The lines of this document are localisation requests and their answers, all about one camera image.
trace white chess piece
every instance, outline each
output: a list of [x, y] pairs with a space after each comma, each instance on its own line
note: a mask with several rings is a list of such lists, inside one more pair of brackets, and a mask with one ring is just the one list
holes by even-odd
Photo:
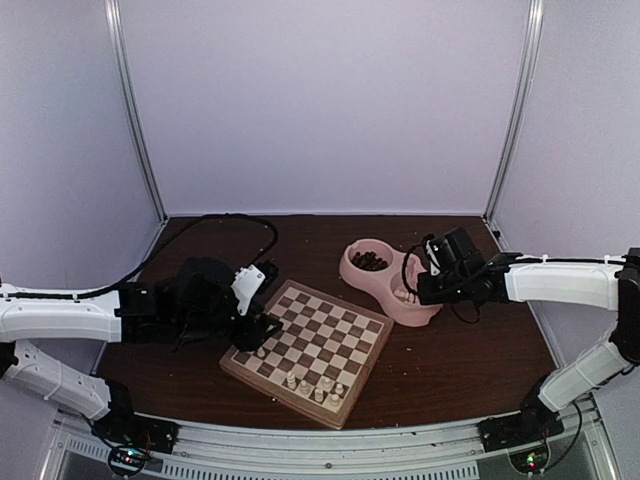
[[293, 372], [287, 372], [287, 387], [289, 390], [296, 389], [296, 376]]
[[307, 395], [311, 392], [311, 385], [309, 385], [306, 380], [302, 380], [300, 382], [300, 392], [303, 395]]

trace brown wooden surface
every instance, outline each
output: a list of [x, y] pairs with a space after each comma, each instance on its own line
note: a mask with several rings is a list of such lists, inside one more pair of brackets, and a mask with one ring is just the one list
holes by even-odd
[[[463, 226], [488, 257], [497, 248], [476, 217], [273, 217], [281, 240], [271, 252], [280, 277], [382, 313], [377, 302], [338, 277], [344, 248], [373, 237], [406, 250], [424, 234]], [[165, 235], [184, 222], [171, 220]], [[269, 239], [268, 230], [237, 220], [202, 223], [176, 240], [142, 279], [174, 275], [190, 256], [214, 256], [237, 268]], [[225, 340], [176, 354], [167, 345], [109, 345], [101, 376], [125, 383], [136, 410], [182, 420], [261, 428], [316, 429], [318, 424], [224, 373]], [[524, 304], [487, 305], [477, 325], [448, 308], [424, 328], [396, 325], [345, 429], [409, 426], [514, 410], [532, 384], [554, 368]]]

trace chessboard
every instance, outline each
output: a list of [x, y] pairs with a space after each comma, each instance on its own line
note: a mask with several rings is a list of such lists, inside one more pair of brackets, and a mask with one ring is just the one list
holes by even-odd
[[231, 347], [224, 371], [336, 430], [360, 396], [393, 320], [288, 280], [265, 311], [282, 330], [256, 352]]

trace black cable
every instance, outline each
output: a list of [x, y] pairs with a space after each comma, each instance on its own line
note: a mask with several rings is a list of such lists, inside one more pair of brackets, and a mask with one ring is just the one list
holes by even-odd
[[571, 449], [573, 448], [573, 446], [576, 444], [576, 442], [578, 441], [578, 437], [580, 437], [580, 432], [582, 431], [582, 412], [580, 411], [580, 407], [578, 407], [578, 404], [575, 402], [575, 400], [573, 402], [571, 402], [573, 404], [573, 406], [575, 407], [576, 411], [578, 412], [578, 429], [576, 430], [576, 434], [573, 437], [573, 440], [571, 440], [571, 443], [569, 444], [569, 446], [567, 447], [567, 449], [562, 452], [562, 455], [560, 455], [558, 457], [558, 459], [553, 462], [551, 465], [549, 465], [548, 467], [544, 467], [543, 471], [546, 473], [549, 470], [551, 470], [552, 468], [555, 468], [558, 466], [558, 464], [564, 460], [567, 455], [569, 455], [569, 452], [571, 451]]
[[149, 254], [149, 256], [135, 269], [129, 272], [127, 275], [122, 277], [117, 282], [108, 285], [106, 287], [99, 288], [97, 290], [90, 290], [88, 292], [80, 293], [77, 295], [71, 295], [68, 293], [30, 293], [30, 292], [18, 292], [7, 295], [4, 298], [35, 298], [35, 299], [45, 299], [45, 300], [86, 300], [88, 298], [99, 297], [100, 295], [105, 295], [109, 292], [117, 290], [122, 287], [125, 283], [127, 283], [131, 278], [133, 278], [136, 274], [140, 273], [144, 268], [146, 268], [159, 254], [162, 252], [169, 244], [171, 244], [176, 238], [185, 233], [190, 228], [194, 227], [200, 222], [205, 220], [214, 220], [214, 219], [237, 219], [244, 220], [248, 222], [258, 223], [260, 225], [264, 225], [265, 228], [271, 230], [272, 238], [271, 241], [267, 244], [266, 247], [261, 248], [258, 254], [255, 256], [249, 264], [253, 264], [257, 262], [260, 258], [266, 255], [278, 242], [279, 234], [278, 229], [275, 227], [273, 223], [268, 220], [264, 220], [262, 218], [252, 217], [250, 215], [244, 215], [242, 213], [211, 213], [207, 215], [202, 215], [201, 217], [195, 218], [190, 222], [187, 222], [183, 225], [177, 232], [171, 235], [162, 245], [156, 248], [153, 252]]

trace pink bowl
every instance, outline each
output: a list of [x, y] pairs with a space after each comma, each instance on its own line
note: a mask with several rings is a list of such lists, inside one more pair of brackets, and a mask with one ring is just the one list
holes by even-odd
[[[351, 260], [357, 252], [375, 252], [389, 266], [378, 272], [367, 272], [356, 267]], [[442, 305], [420, 305], [418, 299], [406, 292], [402, 283], [402, 261], [405, 253], [391, 248], [380, 240], [365, 238], [347, 247], [340, 260], [340, 276], [352, 287], [373, 296], [389, 318], [407, 327], [423, 327], [440, 311]], [[407, 281], [416, 288], [418, 274], [426, 270], [417, 255], [407, 263]]]

